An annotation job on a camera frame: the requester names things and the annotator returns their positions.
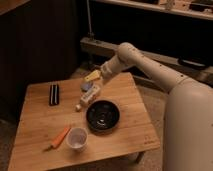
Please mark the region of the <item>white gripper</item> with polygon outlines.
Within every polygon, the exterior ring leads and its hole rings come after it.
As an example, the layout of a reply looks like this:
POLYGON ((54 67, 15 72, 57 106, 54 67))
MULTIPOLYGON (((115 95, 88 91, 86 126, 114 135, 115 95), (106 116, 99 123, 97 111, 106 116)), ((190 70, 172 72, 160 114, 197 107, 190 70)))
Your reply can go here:
POLYGON ((101 76, 104 79, 106 79, 106 80, 112 79, 115 76, 115 73, 111 70, 111 68, 109 67, 108 63, 105 62, 101 66, 100 71, 99 70, 94 70, 93 72, 91 72, 89 75, 87 75, 84 78, 84 81, 85 82, 90 82, 90 81, 94 81, 96 79, 99 79, 100 78, 100 73, 101 73, 101 76))

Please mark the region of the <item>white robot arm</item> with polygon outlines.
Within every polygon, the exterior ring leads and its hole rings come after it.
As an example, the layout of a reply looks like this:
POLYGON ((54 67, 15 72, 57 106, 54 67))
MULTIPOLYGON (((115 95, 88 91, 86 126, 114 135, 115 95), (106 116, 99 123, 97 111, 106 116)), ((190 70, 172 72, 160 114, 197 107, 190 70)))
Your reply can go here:
POLYGON ((146 57, 127 42, 102 64, 100 73, 108 81, 132 66, 168 94, 163 171, 213 171, 213 88, 146 57))

